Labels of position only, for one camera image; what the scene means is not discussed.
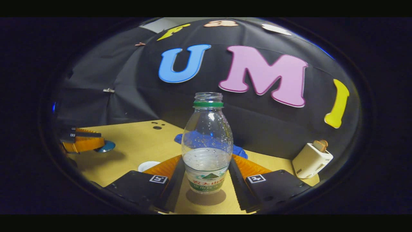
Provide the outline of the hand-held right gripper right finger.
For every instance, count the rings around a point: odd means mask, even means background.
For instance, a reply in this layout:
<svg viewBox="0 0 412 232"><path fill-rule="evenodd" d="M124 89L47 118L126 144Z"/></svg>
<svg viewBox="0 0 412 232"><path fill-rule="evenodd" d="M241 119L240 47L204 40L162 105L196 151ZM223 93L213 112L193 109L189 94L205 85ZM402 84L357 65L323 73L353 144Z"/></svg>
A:
<svg viewBox="0 0 412 232"><path fill-rule="evenodd" d="M232 155L229 173L241 210L247 213L281 213L311 189L286 170L271 171Z"/></svg>

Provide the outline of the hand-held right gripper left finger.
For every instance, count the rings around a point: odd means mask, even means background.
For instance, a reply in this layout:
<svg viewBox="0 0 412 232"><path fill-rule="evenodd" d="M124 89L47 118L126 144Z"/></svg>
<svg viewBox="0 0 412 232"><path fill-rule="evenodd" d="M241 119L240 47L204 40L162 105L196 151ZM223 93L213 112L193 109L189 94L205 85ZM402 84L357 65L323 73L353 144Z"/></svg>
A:
<svg viewBox="0 0 412 232"><path fill-rule="evenodd" d="M129 171L104 189L141 209L170 213L175 211L184 174L178 155L143 172Z"/></svg>

